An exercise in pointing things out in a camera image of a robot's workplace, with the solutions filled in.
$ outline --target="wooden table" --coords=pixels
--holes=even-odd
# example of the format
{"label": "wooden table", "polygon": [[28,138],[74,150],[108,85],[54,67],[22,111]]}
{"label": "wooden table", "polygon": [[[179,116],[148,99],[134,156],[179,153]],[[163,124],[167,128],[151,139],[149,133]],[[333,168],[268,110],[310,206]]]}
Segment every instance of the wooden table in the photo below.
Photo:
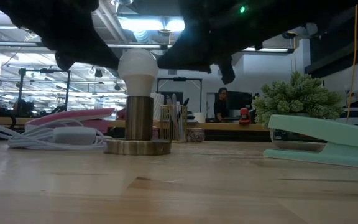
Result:
{"label": "wooden table", "polygon": [[167,156],[26,151],[0,142],[0,223],[358,223],[358,168],[262,158],[269,143]]}

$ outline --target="white light bulb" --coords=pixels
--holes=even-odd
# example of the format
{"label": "white light bulb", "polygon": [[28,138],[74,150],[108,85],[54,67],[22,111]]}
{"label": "white light bulb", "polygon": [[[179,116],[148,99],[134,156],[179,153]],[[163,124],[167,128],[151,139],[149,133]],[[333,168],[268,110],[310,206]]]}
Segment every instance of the white light bulb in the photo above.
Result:
{"label": "white light bulb", "polygon": [[158,74],[155,57],[145,49],[130,49],[118,64],[118,73],[125,81],[128,96],[149,96]]}

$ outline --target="orange cable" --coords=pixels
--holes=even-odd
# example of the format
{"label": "orange cable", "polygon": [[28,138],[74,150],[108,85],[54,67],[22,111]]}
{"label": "orange cable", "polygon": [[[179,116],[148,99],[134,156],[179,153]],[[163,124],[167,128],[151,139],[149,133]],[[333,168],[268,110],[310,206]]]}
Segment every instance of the orange cable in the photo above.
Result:
{"label": "orange cable", "polygon": [[351,115],[351,103],[352,103],[352,94],[353,94],[353,85],[354,85],[354,77],[356,75],[356,56],[357,56],[357,15],[358,15],[358,5],[354,8],[354,53],[353,53],[353,71],[352,71],[352,82],[351,89],[349,92],[349,100],[347,104],[347,115],[346,115],[346,123],[349,122],[349,117]]}

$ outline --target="wooden base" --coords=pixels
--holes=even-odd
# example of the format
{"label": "wooden base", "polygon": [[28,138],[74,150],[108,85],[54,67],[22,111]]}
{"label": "wooden base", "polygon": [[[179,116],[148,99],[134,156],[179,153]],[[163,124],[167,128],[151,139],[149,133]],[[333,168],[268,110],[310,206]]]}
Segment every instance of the wooden base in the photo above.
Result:
{"label": "wooden base", "polygon": [[105,154],[159,156],[171,153],[171,142],[154,141],[126,141],[123,139],[107,140]]}

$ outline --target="man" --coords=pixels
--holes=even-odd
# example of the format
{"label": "man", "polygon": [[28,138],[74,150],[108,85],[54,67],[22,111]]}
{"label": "man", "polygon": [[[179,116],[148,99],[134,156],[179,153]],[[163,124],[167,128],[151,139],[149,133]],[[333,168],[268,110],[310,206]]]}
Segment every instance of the man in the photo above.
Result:
{"label": "man", "polygon": [[25,100],[20,100],[20,108],[19,108],[19,100],[17,100],[13,104],[12,112],[19,118],[31,118],[33,117],[34,103],[26,102]]}
{"label": "man", "polygon": [[224,118],[229,116],[229,110],[227,109],[227,88],[220,88],[218,90],[219,99],[214,104],[214,114],[216,122],[224,122]]}

